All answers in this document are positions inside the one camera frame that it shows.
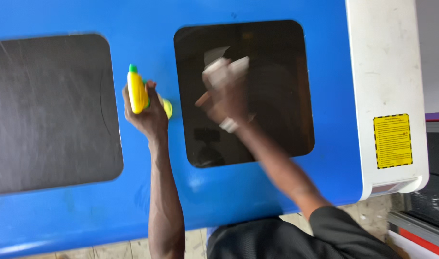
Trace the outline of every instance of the black shirt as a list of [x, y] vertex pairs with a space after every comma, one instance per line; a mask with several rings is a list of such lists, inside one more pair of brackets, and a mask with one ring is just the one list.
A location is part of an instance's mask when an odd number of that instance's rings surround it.
[[315, 210], [314, 236], [280, 218], [218, 228], [209, 238], [208, 259], [400, 259], [347, 213], [335, 207]]

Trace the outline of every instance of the yellow spray bottle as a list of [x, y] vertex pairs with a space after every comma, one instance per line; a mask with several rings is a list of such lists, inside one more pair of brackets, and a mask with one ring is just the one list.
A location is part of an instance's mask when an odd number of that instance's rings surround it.
[[[148, 108], [150, 105], [149, 96], [144, 89], [145, 80], [138, 74], [138, 68], [130, 64], [127, 74], [127, 84], [128, 84], [128, 95], [130, 96], [130, 105], [134, 114], [140, 114], [144, 109]], [[163, 109], [167, 117], [170, 119], [173, 113], [172, 104], [159, 95], [160, 104], [162, 104]]]

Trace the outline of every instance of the blue plastic surface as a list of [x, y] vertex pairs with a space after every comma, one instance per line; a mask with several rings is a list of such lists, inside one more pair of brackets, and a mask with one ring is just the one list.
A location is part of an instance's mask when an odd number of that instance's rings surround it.
[[121, 97], [130, 63], [173, 104], [170, 158], [186, 229], [297, 212], [258, 163], [188, 162], [173, 47], [183, 26], [283, 19], [306, 35], [314, 115], [315, 147], [294, 160], [332, 203], [354, 203], [362, 176], [344, 0], [0, 0], [0, 40], [81, 33], [108, 40], [124, 157], [111, 182], [0, 196], [0, 258], [147, 236], [148, 143], [125, 120]]

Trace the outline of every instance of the scratched window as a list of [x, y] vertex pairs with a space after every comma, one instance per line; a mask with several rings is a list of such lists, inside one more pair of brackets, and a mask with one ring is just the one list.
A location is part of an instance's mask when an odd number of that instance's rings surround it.
[[0, 194], [107, 181], [122, 168], [107, 41], [0, 41]]
[[250, 57], [247, 105], [291, 157], [314, 148], [304, 33], [295, 21], [184, 27], [174, 36], [188, 160], [196, 167], [254, 161], [234, 134], [194, 106], [205, 92], [201, 73], [223, 56]]

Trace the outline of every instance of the forearm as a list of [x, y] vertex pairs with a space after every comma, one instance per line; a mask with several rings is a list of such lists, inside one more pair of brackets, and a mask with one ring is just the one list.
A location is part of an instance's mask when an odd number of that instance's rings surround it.
[[184, 256], [184, 218], [168, 155], [168, 138], [152, 141], [149, 250], [151, 257]]
[[255, 159], [261, 162], [268, 177], [298, 205], [307, 218], [315, 209], [330, 205], [306, 173], [259, 126], [240, 123], [236, 134]]

